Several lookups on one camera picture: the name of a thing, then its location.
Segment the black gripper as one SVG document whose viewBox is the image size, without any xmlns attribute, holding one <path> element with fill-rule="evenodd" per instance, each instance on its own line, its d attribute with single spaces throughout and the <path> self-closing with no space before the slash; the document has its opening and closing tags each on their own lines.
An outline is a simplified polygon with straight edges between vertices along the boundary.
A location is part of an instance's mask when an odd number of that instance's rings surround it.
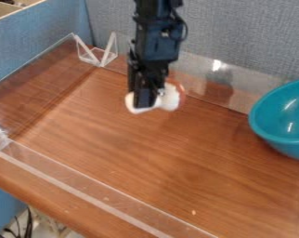
<svg viewBox="0 0 299 238">
<path fill-rule="evenodd" d="M 185 21 L 175 18 L 135 18 L 136 31 L 128 52 L 128 88 L 134 107 L 154 106 L 166 87 L 168 65 L 179 59 L 185 41 Z"/>
</svg>

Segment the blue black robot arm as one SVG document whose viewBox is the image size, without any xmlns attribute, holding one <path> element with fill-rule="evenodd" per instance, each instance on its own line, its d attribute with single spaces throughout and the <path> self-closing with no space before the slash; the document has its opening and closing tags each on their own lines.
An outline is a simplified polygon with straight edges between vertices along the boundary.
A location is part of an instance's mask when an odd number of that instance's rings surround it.
<svg viewBox="0 0 299 238">
<path fill-rule="evenodd" d="M 178 13 L 185 0 L 134 0 L 135 37 L 128 52 L 128 97 L 136 110 L 166 95 L 168 66 L 179 59 L 189 26 Z"/>
</svg>

